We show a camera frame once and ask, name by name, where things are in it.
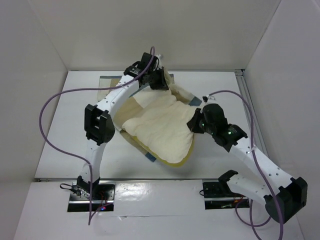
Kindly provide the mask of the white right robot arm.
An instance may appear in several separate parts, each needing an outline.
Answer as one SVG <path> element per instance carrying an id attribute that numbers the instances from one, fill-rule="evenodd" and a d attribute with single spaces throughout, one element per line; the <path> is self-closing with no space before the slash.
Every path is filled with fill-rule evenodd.
<path id="1" fill-rule="evenodd" d="M 285 224 L 307 203 L 308 184 L 294 178 L 272 162 L 238 125 L 228 123 L 223 109 L 216 103 L 197 108 L 187 127 L 196 134 L 209 134 L 220 147 L 244 163 L 264 183 L 259 184 L 236 170 L 229 170 L 218 179 L 223 196 L 240 194 L 264 206 L 268 215 Z"/>

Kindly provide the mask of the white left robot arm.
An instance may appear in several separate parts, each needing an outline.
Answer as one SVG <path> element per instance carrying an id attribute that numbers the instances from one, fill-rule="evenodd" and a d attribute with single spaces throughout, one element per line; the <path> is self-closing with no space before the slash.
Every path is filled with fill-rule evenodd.
<path id="1" fill-rule="evenodd" d="M 99 193 L 100 166 L 103 152 L 115 135 L 116 112 L 134 93 L 144 86 L 153 90 L 168 90 L 164 68 L 159 55 L 143 53 L 140 61 L 125 69 L 119 82 L 97 104 L 88 104 L 84 111 L 84 130 L 87 138 L 85 162 L 77 186 L 88 200 Z"/>

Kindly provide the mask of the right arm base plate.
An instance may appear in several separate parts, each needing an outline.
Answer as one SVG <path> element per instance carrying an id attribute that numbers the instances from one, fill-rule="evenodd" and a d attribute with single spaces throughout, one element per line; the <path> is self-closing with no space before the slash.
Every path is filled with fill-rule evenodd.
<path id="1" fill-rule="evenodd" d="M 247 197 L 223 189 L 216 181 L 203 181 L 202 190 L 199 194 L 204 198 L 206 210 L 225 210 L 238 208 L 249 208 L 250 203 Z"/>

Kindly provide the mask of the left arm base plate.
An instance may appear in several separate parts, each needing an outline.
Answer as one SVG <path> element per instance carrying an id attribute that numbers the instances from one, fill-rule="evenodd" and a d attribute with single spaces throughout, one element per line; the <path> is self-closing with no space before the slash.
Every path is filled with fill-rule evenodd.
<path id="1" fill-rule="evenodd" d="M 61 183 L 60 189 L 69 191 L 67 212 L 80 213 L 90 211 L 89 194 L 77 186 Z M 92 212 L 113 212 L 115 199 L 115 184 L 99 184 L 92 197 Z"/>

